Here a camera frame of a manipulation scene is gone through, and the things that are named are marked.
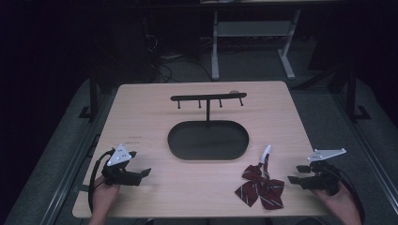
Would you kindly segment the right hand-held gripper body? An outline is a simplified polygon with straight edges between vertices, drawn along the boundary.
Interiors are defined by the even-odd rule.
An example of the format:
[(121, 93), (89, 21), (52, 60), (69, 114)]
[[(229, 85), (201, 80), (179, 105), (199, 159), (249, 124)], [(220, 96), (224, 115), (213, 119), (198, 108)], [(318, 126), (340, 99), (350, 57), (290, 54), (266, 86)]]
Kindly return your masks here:
[(310, 171), (314, 173), (314, 178), (320, 181), (319, 189), (325, 190), (329, 196), (335, 195), (340, 190), (338, 183), (342, 176), (339, 169), (328, 163), (328, 159), (345, 153), (344, 148), (334, 150), (314, 149), (314, 152), (308, 156)]

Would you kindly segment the person's right hand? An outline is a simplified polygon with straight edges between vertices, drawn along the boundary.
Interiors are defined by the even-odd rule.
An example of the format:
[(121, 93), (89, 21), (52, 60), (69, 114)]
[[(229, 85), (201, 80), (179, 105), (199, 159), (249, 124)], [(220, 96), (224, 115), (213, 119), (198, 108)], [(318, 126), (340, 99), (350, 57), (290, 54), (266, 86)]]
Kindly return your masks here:
[(329, 196), (325, 190), (312, 190), (312, 193), (323, 203), (329, 211), (340, 221), (340, 216), (348, 214), (360, 215), (354, 199), (348, 189), (341, 182), (338, 183), (339, 191)]

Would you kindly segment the black metal stand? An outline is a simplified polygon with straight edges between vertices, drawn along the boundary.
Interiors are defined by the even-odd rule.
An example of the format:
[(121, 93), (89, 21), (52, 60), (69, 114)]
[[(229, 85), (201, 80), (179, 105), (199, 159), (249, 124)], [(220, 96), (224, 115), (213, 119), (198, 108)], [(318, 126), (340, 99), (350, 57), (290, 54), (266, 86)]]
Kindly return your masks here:
[(96, 71), (94, 68), (92, 68), (92, 71), (89, 75), (89, 105), (82, 108), (79, 117), (88, 119), (89, 122), (92, 122), (97, 117), (98, 110), (98, 82)]
[(370, 114), (363, 106), (356, 105), (356, 88), (357, 77), (354, 69), (351, 67), (347, 74), (346, 113), (353, 123), (357, 123), (359, 120), (369, 120), (371, 118)]

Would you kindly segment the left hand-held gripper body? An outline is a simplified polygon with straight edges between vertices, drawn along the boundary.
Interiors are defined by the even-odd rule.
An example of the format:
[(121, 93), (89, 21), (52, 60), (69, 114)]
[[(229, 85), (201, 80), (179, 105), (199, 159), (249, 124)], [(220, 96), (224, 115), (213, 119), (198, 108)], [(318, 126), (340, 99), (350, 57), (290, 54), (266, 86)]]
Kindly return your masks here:
[(141, 183), (139, 173), (126, 170), (126, 166), (131, 159), (132, 157), (130, 157), (127, 148), (123, 144), (113, 149), (111, 157), (105, 162), (101, 172), (105, 178), (105, 184), (108, 186), (138, 186)]

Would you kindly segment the person's left hand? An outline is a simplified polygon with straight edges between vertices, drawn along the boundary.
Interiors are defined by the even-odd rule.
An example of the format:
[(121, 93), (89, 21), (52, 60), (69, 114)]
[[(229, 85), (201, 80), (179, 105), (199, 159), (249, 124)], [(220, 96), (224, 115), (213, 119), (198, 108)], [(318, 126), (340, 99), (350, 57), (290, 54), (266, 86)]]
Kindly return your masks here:
[(103, 175), (95, 180), (94, 185), (92, 216), (106, 218), (117, 199), (120, 185), (106, 185)]

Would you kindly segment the black hook rack with tray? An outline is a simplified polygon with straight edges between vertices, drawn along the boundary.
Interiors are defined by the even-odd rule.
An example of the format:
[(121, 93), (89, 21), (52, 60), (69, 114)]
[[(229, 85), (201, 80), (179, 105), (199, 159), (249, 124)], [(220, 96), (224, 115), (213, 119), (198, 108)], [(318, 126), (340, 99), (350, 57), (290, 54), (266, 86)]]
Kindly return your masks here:
[(249, 145), (247, 129), (231, 120), (211, 120), (210, 104), (218, 100), (220, 107), (226, 99), (238, 99), (243, 106), (246, 93), (171, 96), (180, 108), (181, 101), (197, 101), (202, 108), (206, 103), (206, 119), (203, 121), (184, 121), (173, 126), (167, 137), (171, 153), (182, 160), (234, 160), (246, 152)]

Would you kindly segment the dark red striped bow tie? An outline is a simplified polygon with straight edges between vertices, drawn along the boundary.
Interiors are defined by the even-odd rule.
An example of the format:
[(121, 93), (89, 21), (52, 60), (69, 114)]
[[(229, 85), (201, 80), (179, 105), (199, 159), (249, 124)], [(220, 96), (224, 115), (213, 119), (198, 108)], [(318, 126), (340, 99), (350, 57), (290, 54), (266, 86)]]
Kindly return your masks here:
[(284, 181), (271, 179), (268, 172), (271, 148), (271, 145), (267, 145), (260, 161), (244, 170), (241, 177), (246, 182), (235, 190), (235, 194), (249, 207), (259, 200), (266, 210), (284, 208), (282, 201)]

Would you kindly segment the white metal table frame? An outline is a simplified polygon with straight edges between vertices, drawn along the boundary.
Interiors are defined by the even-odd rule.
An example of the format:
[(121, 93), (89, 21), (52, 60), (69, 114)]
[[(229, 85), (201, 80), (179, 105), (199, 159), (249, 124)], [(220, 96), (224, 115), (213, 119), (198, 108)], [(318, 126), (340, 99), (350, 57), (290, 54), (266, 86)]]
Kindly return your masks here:
[(296, 9), (290, 21), (260, 21), (260, 22), (223, 22), (219, 20), (218, 12), (214, 13), (211, 51), (211, 79), (220, 78), (218, 39), (243, 37), (285, 37), (284, 45), (278, 50), (280, 61), (288, 80), (294, 80), (296, 75), (288, 59), (288, 51), (295, 35), (301, 10)]

